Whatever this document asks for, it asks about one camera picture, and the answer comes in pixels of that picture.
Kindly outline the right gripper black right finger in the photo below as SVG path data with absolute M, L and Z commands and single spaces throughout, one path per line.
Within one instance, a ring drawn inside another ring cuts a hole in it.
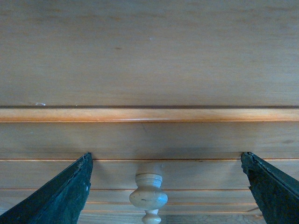
M 299 222 L 299 181 L 252 152 L 241 155 L 249 189 L 268 224 Z

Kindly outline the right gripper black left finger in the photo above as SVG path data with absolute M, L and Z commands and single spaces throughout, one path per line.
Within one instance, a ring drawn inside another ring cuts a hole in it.
M 76 224 L 88 199 L 93 159 L 86 153 L 0 216 L 2 224 Z

